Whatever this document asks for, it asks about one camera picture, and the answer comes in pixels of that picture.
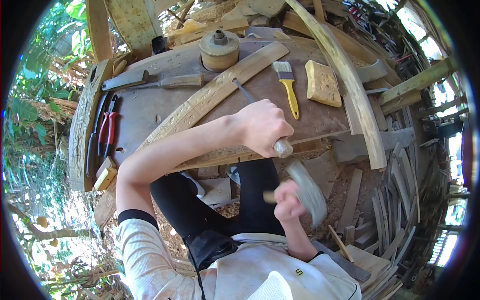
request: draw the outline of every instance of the wooden workbench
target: wooden workbench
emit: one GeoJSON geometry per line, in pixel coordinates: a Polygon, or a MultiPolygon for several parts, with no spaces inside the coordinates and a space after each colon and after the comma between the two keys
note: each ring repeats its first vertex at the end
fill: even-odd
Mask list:
{"type": "MultiPolygon", "coordinates": [[[[277,39],[241,39],[240,59],[252,54],[256,50],[268,45],[277,39]]],[[[255,100],[269,98],[273,103],[283,109],[286,120],[295,129],[295,133],[289,138],[292,144],[313,140],[319,137],[336,135],[349,130],[348,120],[344,108],[334,108],[315,101],[308,100],[307,74],[305,63],[308,60],[326,64],[323,56],[310,40],[293,41],[279,40],[290,53],[281,60],[289,61],[294,74],[294,90],[300,108],[300,119],[295,120],[288,106],[287,93],[283,85],[278,81],[276,72],[267,67],[255,77],[250,79],[243,87],[255,100]]],[[[197,44],[187,45],[176,50],[137,62],[128,68],[132,70],[147,70],[151,76],[151,82],[171,76],[179,76],[203,72],[205,79],[213,79],[218,73],[207,71],[200,62],[200,50],[197,44]]],[[[118,106],[119,117],[117,118],[117,136],[115,137],[114,149],[122,148],[112,154],[113,160],[120,165],[124,159],[131,155],[147,136],[167,118],[173,110],[187,100],[198,88],[177,89],[129,89],[121,90],[116,94],[120,97],[118,106]]],[[[197,125],[207,123],[224,115],[238,112],[248,105],[248,101],[241,91],[236,90],[210,113],[202,118],[197,125]]],[[[227,157],[241,157],[249,153],[245,147],[223,151],[227,157]]],[[[192,163],[184,164],[185,168],[194,168],[205,163],[203,159],[196,159],[192,163]]]]}

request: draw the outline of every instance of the dirt ground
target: dirt ground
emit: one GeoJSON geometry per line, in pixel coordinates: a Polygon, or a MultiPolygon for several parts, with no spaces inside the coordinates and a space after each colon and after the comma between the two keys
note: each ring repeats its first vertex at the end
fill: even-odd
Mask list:
{"type": "MultiPolygon", "coordinates": [[[[312,159],[320,156],[325,151],[329,151],[331,142],[329,138],[321,139],[323,147],[318,151],[307,152],[298,155],[292,155],[286,159],[274,158],[273,161],[277,168],[280,181],[287,178],[285,172],[286,166],[293,160],[305,160],[312,159]]],[[[227,174],[225,172],[226,165],[220,166],[218,169],[219,175],[216,178],[226,178],[227,174]]],[[[357,202],[357,209],[362,212],[360,215],[369,221],[373,219],[373,210],[372,210],[372,201],[374,188],[379,188],[382,182],[383,173],[377,170],[371,170],[368,160],[362,161],[358,164],[345,165],[343,170],[338,175],[337,180],[333,185],[332,192],[330,197],[326,200],[328,215],[325,220],[317,227],[312,228],[312,218],[309,215],[304,215],[300,218],[305,232],[311,240],[325,240],[325,237],[328,233],[328,225],[334,226],[335,222],[340,219],[340,216],[343,212],[343,206],[347,199],[348,187],[350,185],[351,177],[353,170],[359,168],[363,171],[362,181],[360,185],[359,199],[357,202]]],[[[198,169],[188,170],[196,180],[204,179],[198,177],[198,169]]],[[[233,181],[231,183],[232,188],[232,198],[236,198],[240,195],[240,186],[235,184],[233,181]]],[[[181,237],[175,232],[173,227],[168,223],[163,214],[160,212],[158,207],[154,204],[155,213],[157,222],[159,224],[160,234],[167,243],[170,249],[170,253],[173,257],[178,258],[187,258],[187,249],[183,244],[181,237]]],[[[240,208],[240,203],[234,202],[217,209],[217,212],[225,217],[233,217],[238,215],[240,208]]]]}

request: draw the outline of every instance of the person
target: person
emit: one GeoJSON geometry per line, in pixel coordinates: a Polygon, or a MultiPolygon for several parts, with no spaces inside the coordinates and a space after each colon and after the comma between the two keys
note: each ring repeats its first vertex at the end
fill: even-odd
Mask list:
{"type": "Polygon", "coordinates": [[[270,100],[160,139],[128,157],[117,175],[121,251],[135,299],[361,299],[360,286],[303,230],[305,212],[293,181],[279,183],[271,158],[280,137],[293,134],[270,100]],[[192,181],[168,174],[180,163],[243,145],[266,159],[237,164],[239,221],[196,197],[192,181]],[[277,204],[263,200],[275,191],[277,204]],[[152,200],[183,238],[197,278],[177,274],[159,234],[152,200]]]}

